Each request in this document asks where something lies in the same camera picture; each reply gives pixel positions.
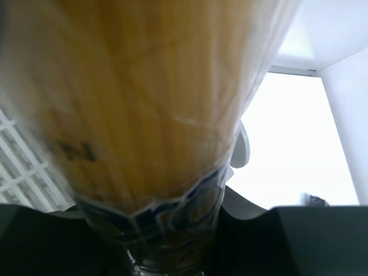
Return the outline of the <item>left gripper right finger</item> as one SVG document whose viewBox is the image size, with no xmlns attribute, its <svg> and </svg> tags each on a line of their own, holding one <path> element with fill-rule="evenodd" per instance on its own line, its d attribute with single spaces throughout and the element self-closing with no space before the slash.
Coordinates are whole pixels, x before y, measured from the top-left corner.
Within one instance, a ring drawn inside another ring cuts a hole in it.
<svg viewBox="0 0 368 276">
<path fill-rule="evenodd" d="M 210 275 L 366 275 L 367 207 L 270 210 L 226 188 Z"/>
</svg>

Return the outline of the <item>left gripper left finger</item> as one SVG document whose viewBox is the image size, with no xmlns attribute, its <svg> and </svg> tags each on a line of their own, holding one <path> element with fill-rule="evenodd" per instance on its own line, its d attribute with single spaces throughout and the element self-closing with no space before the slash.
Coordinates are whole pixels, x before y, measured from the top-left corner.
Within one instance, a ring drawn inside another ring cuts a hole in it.
<svg viewBox="0 0 368 276">
<path fill-rule="evenodd" d="M 75 211 L 1 204 L 1 275 L 129 275 Z"/>
</svg>

